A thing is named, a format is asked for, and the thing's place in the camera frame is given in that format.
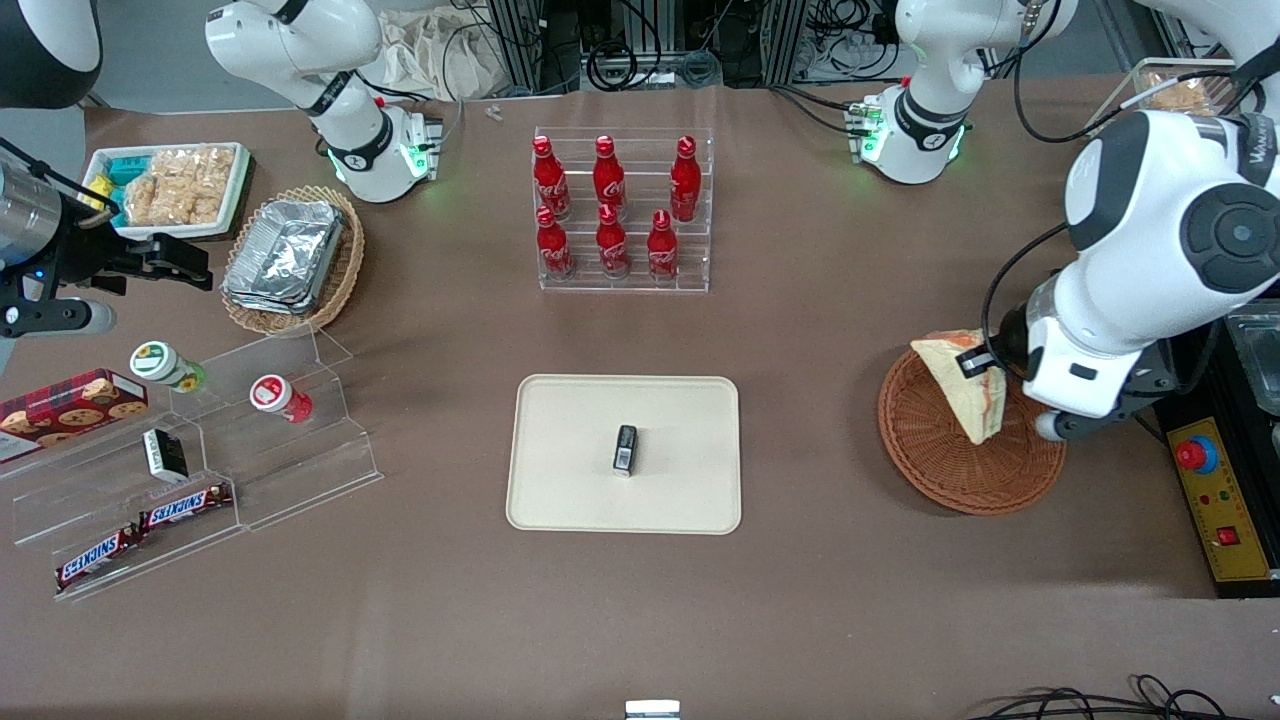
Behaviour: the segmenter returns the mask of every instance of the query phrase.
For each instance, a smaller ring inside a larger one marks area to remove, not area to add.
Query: white bag
[[[484,8],[477,12],[488,19]],[[392,90],[425,92],[442,100],[475,100],[511,86],[498,55],[498,37],[489,26],[475,26],[479,20],[470,10],[451,5],[424,12],[383,10],[378,20],[387,54],[383,85]],[[454,31],[457,37],[449,42]]]

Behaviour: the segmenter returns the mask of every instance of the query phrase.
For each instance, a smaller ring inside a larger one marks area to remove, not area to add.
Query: yellow control panel
[[[1271,566],[1240,498],[1217,423],[1206,418],[1167,436],[1213,578],[1224,583],[1270,579]]]

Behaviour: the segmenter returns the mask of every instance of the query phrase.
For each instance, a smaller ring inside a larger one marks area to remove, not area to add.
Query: red emergency stop button
[[[1192,436],[1174,448],[1178,466],[1207,475],[1217,469],[1217,447],[1204,436]]]
[[[1235,528],[1219,528],[1217,544],[1240,544],[1240,534]]]

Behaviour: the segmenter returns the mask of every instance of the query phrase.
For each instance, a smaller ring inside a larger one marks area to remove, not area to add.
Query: brown table
[[[1115,81],[1034,85],[1029,109],[1065,132]],[[995,269],[1061,218],[1078,146],[1028,138],[1006,83],[924,187],[852,167],[836,133],[764,91],[508,101],[502,123],[481,106],[443,179],[360,205],[369,255],[330,329],[356,354],[351,411],[387,478],[76,605],[51,600],[46,553],[0,542],[6,717],[586,719],[675,697],[691,719],[951,719],[1033,685],[1128,697],[1135,671],[1268,712],[1280,606],[1208,600],[1167,452],[1140,429],[1073,445],[1044,501],[996,519],[941,510],[881,448],[874,397],[905,343],[973,327]],[[302,113],[87,119],[91,146],[244,142],[251,206],[334,183]],[[710,295],[540,292],[536,124],[714,127]],[[1000,307],[1070,256],[1037,251]],[[123,366],[152,337],[193,357],[253,338],[216,293],[172,283],[134,282],[116,307],[101,338],[22,343],[3,396]],[[548,372],[737,383],[741,527],[509,527],[516,387]]]

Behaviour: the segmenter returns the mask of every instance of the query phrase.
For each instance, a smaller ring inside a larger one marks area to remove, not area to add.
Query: red-capped bottle
[[[600,246],[600,264],[604,265],[604,277],[611,281],[621,281],[631,274],[627,233],[618,224],[616,206],[600,205],[600,227],[595,231],[595,243]]]
[[[595,181],[595,200],[600,205],[612,205],[618,211],[618,219],[626,219],[626,174],[613,154],[613,138],[607,135],[595,138],[595,169],[591,170],[591,179]]]
[[[564,228],[556,222],[556,213],[543,205],[538,209],[538,254],[543,258],[543,269],[553,281],[567,281],[573,277],[573,255],[568,251],[568,238]]]
[[[671,229],[671,214],[654,210],[653,229],[649,231],[649,274],[655,281],[676,279],[676,231]]]
[[[698,142],[691,135],[676,142],[676,163],[671,167],[671,214],[677,223],[690,223],[698,213],[703,169],[698,167],[696,151]]]
[[[552,141],[545,135],[534,138],[534,182],[538,184],[538,197],[556,213],[558,219],[568,217],[568,177],[564,167],[552,152]]]

